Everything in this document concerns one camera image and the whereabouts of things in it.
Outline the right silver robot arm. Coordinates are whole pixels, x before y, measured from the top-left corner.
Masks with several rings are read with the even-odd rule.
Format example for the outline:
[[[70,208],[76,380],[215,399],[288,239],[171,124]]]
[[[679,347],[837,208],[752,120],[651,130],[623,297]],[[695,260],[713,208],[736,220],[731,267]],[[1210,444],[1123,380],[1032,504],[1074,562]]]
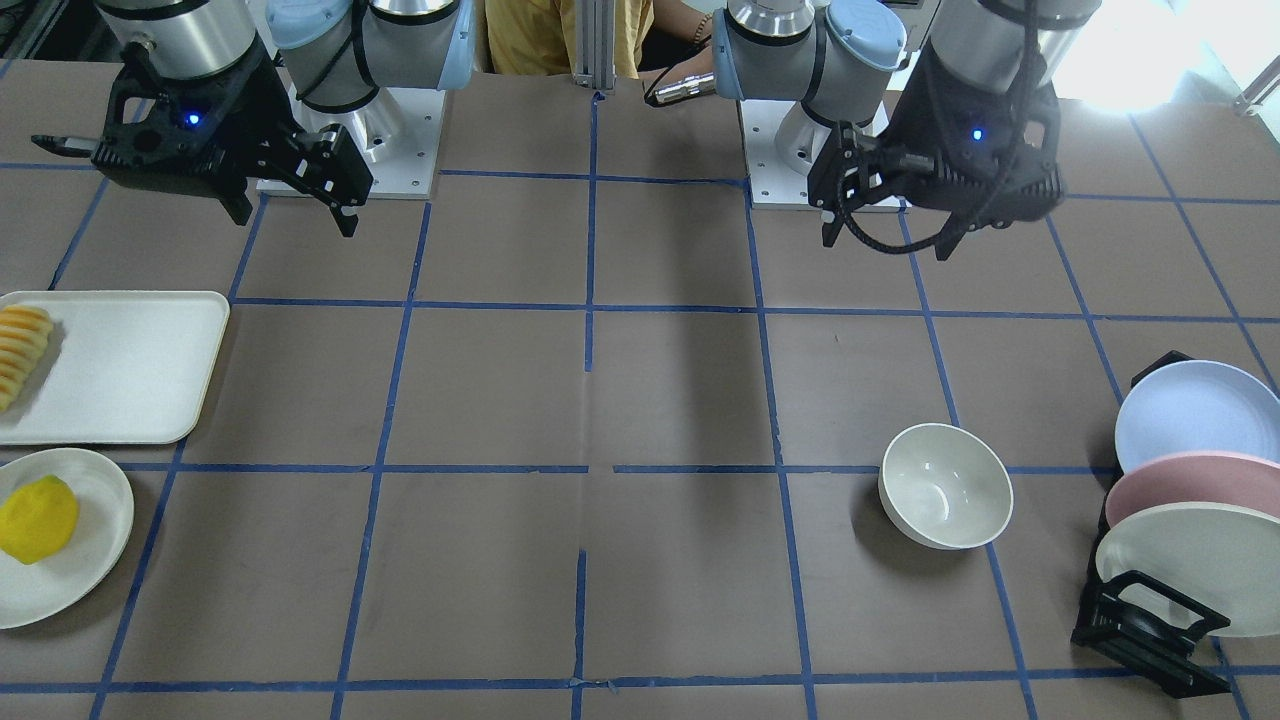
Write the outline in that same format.
[[[316,199],[351,237],[370,199],[425,199],[445,92],[474,72],[472,1],[97,1],[122,44],[96,138],[35,135],[124,188],[216,200],[251,181]]]

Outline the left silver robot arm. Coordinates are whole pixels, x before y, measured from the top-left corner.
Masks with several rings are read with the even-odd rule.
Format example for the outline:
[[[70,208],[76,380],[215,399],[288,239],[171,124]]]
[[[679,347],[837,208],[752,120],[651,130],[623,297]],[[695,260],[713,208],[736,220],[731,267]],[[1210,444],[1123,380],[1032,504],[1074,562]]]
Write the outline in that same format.
[[[1097,1],[942,1],[888,124],[869,127],[908,47],[878,1],[730,1],[713,15],[717,91],[794,101],[826,129],[806,170],[820,238],[943,261],[984,228],[1065,199],[1053,73]]]

